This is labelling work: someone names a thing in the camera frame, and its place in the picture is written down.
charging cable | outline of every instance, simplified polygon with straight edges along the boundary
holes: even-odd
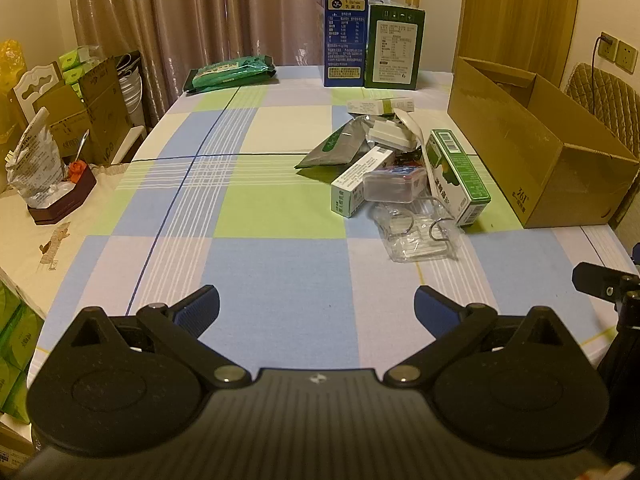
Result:
[[[610,45],[613,44],[613,40],[607,38],[606,36],[599,35],[598,39],[596,40],[596,44],[593,45],[593,56],[591,56],[591,113],[593,115],[596,114],[596,90],[595,90],[594,80],[593,80],[593,66],[596,62],[596,50],[598,49],[599,41],[604,41],[605,43]]]

yellow bag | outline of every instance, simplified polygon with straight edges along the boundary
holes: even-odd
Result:
[[[0,43],[0,144],[6,143],[18,129],[17,120],[11,112],[7,94],[16,86],[27,65],[22,56],[22,47],[15,40]]]

wooden door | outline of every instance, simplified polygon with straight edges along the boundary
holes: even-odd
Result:
[[[559,86],[577,6],[578,0],[463,0],[457,53],[537,72]]]

blue milk box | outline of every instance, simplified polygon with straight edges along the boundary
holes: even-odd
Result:
[[[368,0],[318,0],[324,86],[363,86]]]

wall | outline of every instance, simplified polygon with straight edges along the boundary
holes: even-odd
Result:
[[[574,36],[561,89],[564,89],[577,63],[591,64],[593,44],[602,31],[640,49],[640,0],[578,0]],[[632,75],[597,54],[595,65],[623,79],[640,92],[640,62]]]
[[[76,46],[69,0],[0,0],[0,41],[9,38],[29,68],[56,60]]]
[[[426,11],[420,68],[451,72],[461,5],[462,0],[420,0],[420,8]]]

